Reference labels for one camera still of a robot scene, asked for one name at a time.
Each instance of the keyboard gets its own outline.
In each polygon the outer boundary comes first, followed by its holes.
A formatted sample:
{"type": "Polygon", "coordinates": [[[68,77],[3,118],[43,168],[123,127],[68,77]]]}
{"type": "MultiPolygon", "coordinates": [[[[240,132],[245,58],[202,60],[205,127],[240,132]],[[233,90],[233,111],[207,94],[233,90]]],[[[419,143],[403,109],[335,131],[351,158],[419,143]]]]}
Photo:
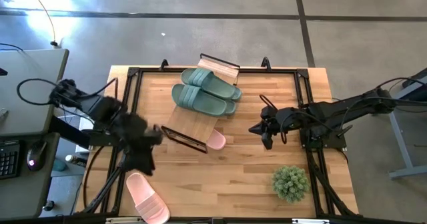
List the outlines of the keyboard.
{"type": "Polygon", "coordinates": [[[19,176],[22,146],[22,141],[0,142],[0,180],[19,176]]]}

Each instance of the slide sandal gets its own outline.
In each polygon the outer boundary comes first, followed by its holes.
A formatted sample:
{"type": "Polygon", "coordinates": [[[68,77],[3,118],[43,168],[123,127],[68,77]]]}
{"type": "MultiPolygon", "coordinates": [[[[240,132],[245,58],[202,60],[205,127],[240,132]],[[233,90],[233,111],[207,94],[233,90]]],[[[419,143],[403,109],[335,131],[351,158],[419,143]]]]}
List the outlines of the slide sandal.
{"type": "Polygon", "coordinates": [[[181,80],[187,85],[201,87],[205,92],[222,99],[237,101],[242,96],[240,89],[221,80],[207,69],[186,69],[181,74],[181,80]]]}
{"type": "Polygon", "coordinates": [[[232,100],[224,100],[227,103],[225,115],[233,115],[236,112],[236,103],[232,100]]]}
{"type": "Polygon", "coordinates": [[[206,141],[206,145],[212,149],[221,150],[226,145],[226,137],[214,129],[206,141]]]}
{"type": "Polygon", "coordinates": [[[169,220],[169,209],[159,195],[151,188],[141,173],[133,173],[126,180],[135,208],[148,224],[162,224],[169,220]]]}
{"type": "Polygon", "coordinates": [[[226,101],[203,92],[200,87],[191,85],[174,85],[172,87],[172,99],[179,107],[214,117],[225,115],[226,111],[228,113],[233,111],[231,107],[227,108],[226,101]]]}

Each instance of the green slide sandal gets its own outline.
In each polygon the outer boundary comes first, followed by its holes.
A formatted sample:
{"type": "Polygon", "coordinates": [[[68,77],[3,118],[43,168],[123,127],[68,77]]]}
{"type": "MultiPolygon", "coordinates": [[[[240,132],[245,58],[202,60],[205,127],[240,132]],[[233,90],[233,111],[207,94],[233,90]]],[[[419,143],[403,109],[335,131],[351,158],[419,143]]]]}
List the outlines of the green slide sandal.
{"type": "Polygon", "coordinates": [[[191,85],[174,85],[172,87],[172,99],[179,107],[214,117],[220,117],[226,112],[233,111],[231,107],[228,107],[226,101],[203,92],[200,87],[191,85]]]}
{"type": "Polygon", "coordinates": [[[222,81],[207,69],[186,69],[181,74],[181,80],[187,85],[201,87],[205,92],[222,99],[237,101],[242,96],[240,89],[222,81]]]}
{"type": "Polygon", "coordinates": [[[236,103],[232,100],[225,100],[227,103],[225,115],[233,115],[236,112],[236,103]]]}

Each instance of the pink slide sandal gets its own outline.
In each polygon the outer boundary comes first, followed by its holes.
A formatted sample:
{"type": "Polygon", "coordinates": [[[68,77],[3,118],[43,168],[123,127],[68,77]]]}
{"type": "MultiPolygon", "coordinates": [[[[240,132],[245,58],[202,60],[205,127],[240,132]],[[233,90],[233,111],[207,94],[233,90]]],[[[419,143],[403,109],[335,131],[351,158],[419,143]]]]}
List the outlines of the pink slide sandal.
{"type": "Polygon", "coordinates": [[[162,224],[169,220],[169,209],[151,188],[141,173],[133,173],[126,180],[127,188],[135,202],[135,208],[148,224],[162,224]]]}
{"type": "Polygon", "coordinates": [[[206,141],[206,145],[212,149],[221,150],[226,145],[226,137],[214,129],[211,136],[206,141]]]}

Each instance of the green plant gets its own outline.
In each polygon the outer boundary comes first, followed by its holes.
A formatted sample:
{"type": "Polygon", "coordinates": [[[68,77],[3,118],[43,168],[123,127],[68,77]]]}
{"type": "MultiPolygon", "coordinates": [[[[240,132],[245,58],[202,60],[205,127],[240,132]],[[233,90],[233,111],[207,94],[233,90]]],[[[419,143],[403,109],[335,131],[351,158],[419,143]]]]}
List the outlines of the green plant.
{"type": "Polygon", "coordinates": [[[304,169],[296,166],[281,167],[273,174],[273,190],[280,199],[288,203],[301,201],[304,193],[310,189],[308,178],[304,169]]]}

